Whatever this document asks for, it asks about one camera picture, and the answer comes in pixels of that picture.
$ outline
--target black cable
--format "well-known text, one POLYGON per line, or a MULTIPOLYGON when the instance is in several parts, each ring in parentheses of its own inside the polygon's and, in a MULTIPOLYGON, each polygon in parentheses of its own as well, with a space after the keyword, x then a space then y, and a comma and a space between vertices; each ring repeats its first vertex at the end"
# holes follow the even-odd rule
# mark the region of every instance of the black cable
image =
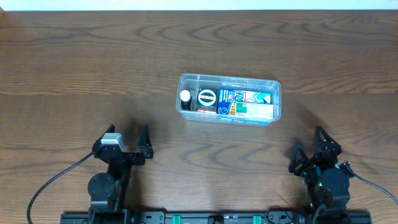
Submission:
POLYGON ((272 208, 280 208, 283 212, 285 212, 287 218, 289 218, 289 219, 291 220, 291 222, 290 222, 290 223, 287 223, 287 224, 291 224, 291 223, 294 224, 293 218, 286 212, 286 210, 285 210, 284 208, 282 208, 282 207, 279 206, 279 205, 273 205, 273 206, 271 206, 271 207, 269 207, 269 208, 267 209, 267 211, 266 211, 266 218, 268 219, 268 222, 270 222, 271 224, 275 224, 273 221, 269 220, 269 217, 268 217, 268 211, 269 211, 270 209, 272 209, 272 208))
POLYGON ((51 178, 49 181, 47 181, 47 183, 45 183, 43 185, 43 187, 41 187, 36 194, 33 196, 32 200, 30 200, 29 206, 27 207, 27 211, 26 211, 26 216, 27 216, 27 222, 29 224, 33 224, 32 223, 32 219, 30 218, 30 210, 32 209, 32 205, 33 202, 36 200, 37 196, 39 196, 39 194, 41 193, 41 191, 44 190, 44 188, 46 188, 46 186, 48 186, 49 184, 51 184, 53 181, 55 181, 58 177, 62 176, 63 174, 65 174, 66 172, 72 170, 73 168, 75 168, 76 166, 80 165, 82 162, 84 162, 86 159, 88 159, 90 156, 92 155, 92 153, 88 154, 87 156, 85 156, 84 158, 82 158, 79 162, 75 163, 74 165, 70 166, 69 168, 67 168, 66 170, 62 171, 61 173, 57 174, 55 177, 51 178))
POLYGON ((374 183, 372 183, 372 182, 370 182, 370 181, 368 181, 368 180, 365 180, 364 178, 358 176, 358 175, 351 169, 351 167, 349 167, 349 166, 346 166, 346 167, 347 167, 347 170, 348 170, 350 173, 352 173, 356 178, 358 178, 359 180, 362 180, 363 182, 365 182, 365 183, 367 183, 367 184, 369 184, 369 185, 372 185, 373 187, 375 187, 375 188, 381 190, 382 192, 386 193, 388 196, 390 196, 390 197, 398 204, 398 200, 397 200, 390 192, 388 192, 386 189, 384 189, 384 188, 378 186, 377 184, 374 184, 374 183))

